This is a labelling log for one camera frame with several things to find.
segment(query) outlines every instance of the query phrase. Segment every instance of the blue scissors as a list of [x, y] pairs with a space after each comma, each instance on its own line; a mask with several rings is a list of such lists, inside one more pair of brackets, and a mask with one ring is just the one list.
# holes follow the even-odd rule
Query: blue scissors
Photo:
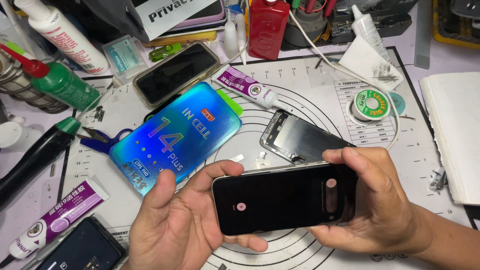
[[132, 132], [130, 128], [125, 128], [120, 130], [115, 138], [108, 137], [105, 133], [97, 130], [91, 129], [88, 127], [82, 127], [91, 137], [83, 136], [77, 134], [77, 137], [80, 138], [80, 144], [86, 147], [89, 147], [95, 151], [102, 152], [105, 154], [110, 153], [110, 148], [116, 145], [120, 141], [120, 136], [125, 132]]

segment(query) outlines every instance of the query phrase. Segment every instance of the replacement lcd screen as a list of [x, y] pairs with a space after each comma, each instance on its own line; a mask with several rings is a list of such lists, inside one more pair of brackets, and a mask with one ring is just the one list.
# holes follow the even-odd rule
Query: replacement lcd screen
[[351, 143], [284, 110], [278, 110], [260, 144], [292, 163], [321, 161], [323, 151], [354, 147]]

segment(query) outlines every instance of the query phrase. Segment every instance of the blue holographic screen protector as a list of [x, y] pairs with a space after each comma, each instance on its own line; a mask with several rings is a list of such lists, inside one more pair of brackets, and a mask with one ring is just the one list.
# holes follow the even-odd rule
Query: blue holographic screen protector
[[180, 182], [241, 125], [213, 88], [200, 82], [112, 147], [110, 158], [145, 196], [161, 170], [172, 170]]

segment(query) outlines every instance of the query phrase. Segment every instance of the hand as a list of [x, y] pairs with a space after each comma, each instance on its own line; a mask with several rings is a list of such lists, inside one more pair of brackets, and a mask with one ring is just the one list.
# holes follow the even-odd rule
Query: hand
[[432, 232], [422, 218], [425, 209], [410, 203], [385, 148], [355, 147], [326, 150], [323, 158], [355, 170], [363, 186], [367, 213], [346, 227], [306, 228], [323, 245], [353, 252], [416, 254], [432, 243]]
[[243, 166], [230, 160], [209, 164], [177, 194], [173, 172], [160, 172], [130, 229], [129, 260], [122, 270], [197, 270], [223, 242], [265, 251], [264, 239], [253, 234], [225, 236], [218, 226], [209, 191], [213, 178], [242, 172]]

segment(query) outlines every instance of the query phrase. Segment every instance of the white dropper bottle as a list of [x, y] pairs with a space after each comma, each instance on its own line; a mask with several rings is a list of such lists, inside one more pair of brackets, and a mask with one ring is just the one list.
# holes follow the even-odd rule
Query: white dropper bottle
[[[235, 24], [235, 28], [237, 29], [237, 41], [239, 44], [239, 51], [243, 49], [247, 45], [247, 32], [245, 30], [245, 18], [242, 13], [238, 13], [235, 15], [235, 19], [233, 20]], [[241, 61], [243, 65], [247, 65], [247, 50], [244, 50], [240, 54]]]
[[352, 5], [352, 11], [355, 16], [355, 21], [352, 23], [352, 29], [355, 35], [357, 37], [363, 37], [383, 59], [393, 65], [393, 62], [385, 49], [385, 45], [382, 42], [382, 38], [378, 34], [372, 16], [370, 14], [362, 14], [357, 5]]
[[239, 46], [237, 43], [237, 30], [235, 29], [235, 25], [230, 19], [230, 10], [228, 11], [228, 19], [224, 29], [225, 30], [223, 31], [223, 43], [225, 44], [227, 57], [229, 59], [232, 59], [239, 52]]

